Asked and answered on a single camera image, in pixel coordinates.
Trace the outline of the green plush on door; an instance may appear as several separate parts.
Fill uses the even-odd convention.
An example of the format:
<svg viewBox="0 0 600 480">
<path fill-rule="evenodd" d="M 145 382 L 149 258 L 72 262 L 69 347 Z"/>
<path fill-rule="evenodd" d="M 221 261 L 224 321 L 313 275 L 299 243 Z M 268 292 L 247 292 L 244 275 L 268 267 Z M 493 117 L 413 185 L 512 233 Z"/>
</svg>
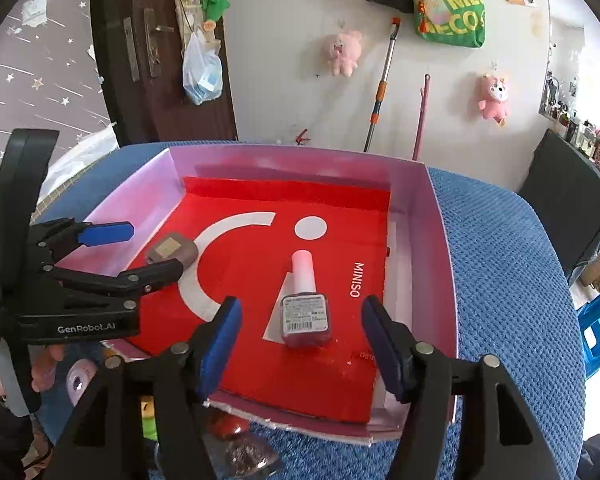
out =
<svg viewBox="0 0 600 480">
<path fill-rule="evenodd" d="M 205 32 L 212 32 L 225 11 L 230 7 L 230 0 L 201 0 L 201 7 L 204 11 L 202 29 Z"/>
</svg>

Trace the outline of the pink plush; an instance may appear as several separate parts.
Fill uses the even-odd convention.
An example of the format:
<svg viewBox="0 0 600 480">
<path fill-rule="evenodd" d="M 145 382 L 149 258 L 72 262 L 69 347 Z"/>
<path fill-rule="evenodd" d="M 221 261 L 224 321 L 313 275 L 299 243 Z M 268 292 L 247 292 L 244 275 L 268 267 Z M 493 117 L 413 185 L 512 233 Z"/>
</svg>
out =
<svg viewBox="0 0 600 480">
<path fill-rule="evenodd" d="M 324 40 L 323 51 L 332 76 L 351 77 L 362 55 L 362 34 L 358 30 L 345 30 L 330 35 Z"/>
<path fill-rule="evenodd" d="M 480 79 L 478 110 L 485 120 L 493 120 L 503 127 L 508 115 L 509 91 L 504 77 L 485 74 Z"/>
</svg>

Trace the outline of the brown square case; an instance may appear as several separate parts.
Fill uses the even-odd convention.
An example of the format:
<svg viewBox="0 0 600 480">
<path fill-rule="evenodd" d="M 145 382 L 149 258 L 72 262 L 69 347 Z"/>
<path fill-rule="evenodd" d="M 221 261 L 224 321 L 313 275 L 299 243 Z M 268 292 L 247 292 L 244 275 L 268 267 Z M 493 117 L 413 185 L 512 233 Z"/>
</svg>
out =
<svg viewBox="0 0 600 480">
<path fill-rule="evenodd" d="M 149 245 L 145 261 L 154 264 L 176 259 L 186 270 L 196 262 L 198 255 L 198 247 L 193 240 L 178 232 L 170 232 Z"/>
</svg>

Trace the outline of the pink stick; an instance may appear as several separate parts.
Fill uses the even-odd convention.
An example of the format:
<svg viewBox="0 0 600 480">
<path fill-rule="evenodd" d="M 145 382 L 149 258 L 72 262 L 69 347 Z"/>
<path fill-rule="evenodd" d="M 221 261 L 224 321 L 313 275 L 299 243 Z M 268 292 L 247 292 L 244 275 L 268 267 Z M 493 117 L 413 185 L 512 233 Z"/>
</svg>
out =
<svg viewBox="0 0 600 480">
<path fill-rule="evenodd" d="M 416 129 L 416 136 L 412 151 L 412 161 L 418 162 L 420 156 L 420 150 L 422 149 L 422 137 L 424 136 L 427 110 L 428 110 L 428 100 L 429 100 L 429 91 L 430 91 L 430 80 L 431 76 L 426 74 L 424 76 L 424 84 L 420 89 L 420 107 L 418 114 L 418 123 Z"/>
</svg>

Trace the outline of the red cap glitter bottle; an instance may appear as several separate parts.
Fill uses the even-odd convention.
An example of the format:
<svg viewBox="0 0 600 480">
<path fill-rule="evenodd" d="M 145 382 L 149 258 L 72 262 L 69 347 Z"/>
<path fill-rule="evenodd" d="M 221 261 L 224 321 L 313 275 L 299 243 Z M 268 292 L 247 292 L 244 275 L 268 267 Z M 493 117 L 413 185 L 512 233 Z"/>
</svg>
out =
<svg viewBox="0 0 600 480">
<path fill-rule="evenodd" d="M 268 479 L 284 469 L 278 453 L 250 430 L 247 419 L 206 408 L 201 420 L 204 444 L 219 479 Z"/>
</svg>

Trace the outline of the pink plush left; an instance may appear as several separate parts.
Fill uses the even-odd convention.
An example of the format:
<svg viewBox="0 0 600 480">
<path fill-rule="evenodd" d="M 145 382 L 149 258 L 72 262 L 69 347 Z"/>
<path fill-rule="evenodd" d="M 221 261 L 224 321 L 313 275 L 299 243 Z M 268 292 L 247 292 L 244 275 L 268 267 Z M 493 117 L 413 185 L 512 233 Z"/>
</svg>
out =
<svg viewBox="0 0 600 480">
<path fill-rule="evenodd" d="M 351 77 L 362 55 L 362 34 L 358 30 L 345 30 L 330 35 L 324 40 L 323 51 L 332 76 Z"/>
</svg>

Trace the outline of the green tote bag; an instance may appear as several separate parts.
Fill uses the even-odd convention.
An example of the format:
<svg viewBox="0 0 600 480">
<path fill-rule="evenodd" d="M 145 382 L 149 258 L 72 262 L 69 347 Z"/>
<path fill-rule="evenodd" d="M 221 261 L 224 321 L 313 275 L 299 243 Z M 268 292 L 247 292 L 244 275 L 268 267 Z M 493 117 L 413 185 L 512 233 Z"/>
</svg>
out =
<svg viewBox="0 0 600 480">
<path fill-rule="evenodd" d="M 483 0 L 414 0 L 415 34 L 423 40 L 479 49 L 486 41 Z"/>
</svg>

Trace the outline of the blue table cloth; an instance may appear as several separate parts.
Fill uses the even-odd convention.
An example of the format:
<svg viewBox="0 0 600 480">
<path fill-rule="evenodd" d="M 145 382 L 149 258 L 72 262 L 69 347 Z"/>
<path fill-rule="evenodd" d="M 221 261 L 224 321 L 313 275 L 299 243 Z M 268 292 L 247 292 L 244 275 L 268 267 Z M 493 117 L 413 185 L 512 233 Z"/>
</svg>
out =
<svg viewBox="0 0 600 480">
<path fill-rule="evenodd" d="M 43 210 L 40 220 L 82 220 L 169 144 L 127 146 L 101 159 Z M 516 193 L 429 168 L 448 238 L 460 358 L 486 353 L 509 375 L 554 454 L 576 478 L 584 424 L 580 330 L 562 266 L 534 210 Z M 284 463 L 272 479 L 385 479 L 396 442 L 368 448 L 252 425 Z"/>
</svg>

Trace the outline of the lilac rounded case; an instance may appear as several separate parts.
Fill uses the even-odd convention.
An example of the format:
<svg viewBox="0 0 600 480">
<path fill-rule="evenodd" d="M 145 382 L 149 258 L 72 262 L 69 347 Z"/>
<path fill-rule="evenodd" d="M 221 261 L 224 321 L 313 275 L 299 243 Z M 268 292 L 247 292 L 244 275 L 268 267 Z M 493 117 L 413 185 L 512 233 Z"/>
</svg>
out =
<svg viewBox="0 0 600 480">
<path fill-rule="evenodd" d="M 66 376 L 66 389 L 73 406 L 79 403 L 96 373 L 97 366 L 89 359 L 79 359 L 70 367 Z"/>
</svg>

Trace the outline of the pink plush right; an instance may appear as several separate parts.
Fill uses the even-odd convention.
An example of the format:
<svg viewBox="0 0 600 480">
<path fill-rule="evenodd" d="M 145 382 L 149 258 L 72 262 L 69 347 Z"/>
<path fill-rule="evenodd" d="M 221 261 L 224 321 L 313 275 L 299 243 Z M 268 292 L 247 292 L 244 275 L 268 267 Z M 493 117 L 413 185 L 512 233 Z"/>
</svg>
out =
<svg viewBox="0 0 600 480">
<path fill-rule="evenodd" d="M 509 91 L 504 77 L 485 74 L 480 79 L 478 110 L 485 120 L 493 120 L 503 127 L 508 115 Z"/>
</svg>

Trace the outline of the plastic bag on door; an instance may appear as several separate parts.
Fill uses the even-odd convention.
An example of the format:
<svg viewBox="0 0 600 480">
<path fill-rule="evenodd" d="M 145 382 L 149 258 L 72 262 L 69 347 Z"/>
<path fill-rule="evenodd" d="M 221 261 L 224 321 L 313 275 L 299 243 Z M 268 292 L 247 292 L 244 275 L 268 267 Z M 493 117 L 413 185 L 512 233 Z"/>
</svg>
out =
<svg viewBox="0 0 600 480">
<path fill-rule="evenodd" d="M 184 52 L 183 89 L 195 104 L 219 99 L 223 91 L 223 67 L 215 47 L 200 30 L 192 33 Z"/>
</svg>

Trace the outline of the brown door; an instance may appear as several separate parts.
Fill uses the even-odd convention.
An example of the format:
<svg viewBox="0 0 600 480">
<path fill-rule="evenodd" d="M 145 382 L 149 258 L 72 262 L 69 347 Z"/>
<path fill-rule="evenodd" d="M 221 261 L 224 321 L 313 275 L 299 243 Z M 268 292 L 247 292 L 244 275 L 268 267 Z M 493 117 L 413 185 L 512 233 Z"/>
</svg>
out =
<svg viewBox="0 0 600 480">
<path fill-rule="evenodd" d="M 91 0 L 91 20 L 119 145 L 238 139 L 227 68 L 219 98 L 196 105 L 185 94 L 174 0 Z"/>
</svg>

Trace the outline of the pink box with red base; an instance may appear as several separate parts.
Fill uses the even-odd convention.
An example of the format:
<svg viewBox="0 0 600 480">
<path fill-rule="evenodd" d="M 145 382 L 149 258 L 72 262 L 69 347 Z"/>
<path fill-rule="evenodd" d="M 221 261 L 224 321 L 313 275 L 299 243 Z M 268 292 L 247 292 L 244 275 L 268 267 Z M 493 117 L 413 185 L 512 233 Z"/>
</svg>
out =
<svg viewBox="0 0 600 480">
<path fill-rule="evenodd" d="M 198 259 L 144 298 L 132 344 L 157 354 L 209 321 L 227 296 L 242 329 L 217 408 L 273 428 L 369 445 L 400 437 L 407 408 L 386 389 L 362 326 L 376 296 L 396 321 L 456 356 L 457 307 L 444 223 L 428 168 L 361 154 L 249 144 L 165 148 L 88 217 L 127 221 L 123 243 L 82 247 L 67 269 L 114 275 L 140 266 L 155 240 L 178 232 Z M 292 293 L 291 255 L 313 256 L 332 336 L 287 347 L 280 300 Z"/>
</svg>

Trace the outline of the green toy snow globe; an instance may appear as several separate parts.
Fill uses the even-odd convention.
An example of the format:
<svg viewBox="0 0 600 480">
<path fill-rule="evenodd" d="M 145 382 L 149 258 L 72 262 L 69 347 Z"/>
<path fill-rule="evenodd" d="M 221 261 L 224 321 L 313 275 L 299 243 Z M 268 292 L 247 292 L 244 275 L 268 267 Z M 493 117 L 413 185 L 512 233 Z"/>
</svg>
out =
<svg viewBox="0 0 600 480">
<path fill-rule="evenodd" d="M 155 414 L 155 401 L 152 396 L 140 397 L 140 416 L 142 416 L 143 436 L 151 441 L 158 441 Z"/>
</svg>

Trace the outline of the pink nail polish bottle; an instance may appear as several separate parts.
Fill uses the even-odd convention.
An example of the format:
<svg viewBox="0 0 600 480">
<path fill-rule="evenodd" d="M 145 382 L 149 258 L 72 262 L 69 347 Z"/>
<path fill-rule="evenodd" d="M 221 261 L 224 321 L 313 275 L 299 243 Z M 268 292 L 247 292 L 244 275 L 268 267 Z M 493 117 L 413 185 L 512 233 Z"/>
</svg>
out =
<svg viewBox="0 0 600 480">
<path fill-rule="evenodd" d="M 332 336 L 327 298 L 317 291 L 312 254 L 291 255 L 292 293 L 280 300 L 282 338 L 287 347 L 320 346 Z"/>
</svg>

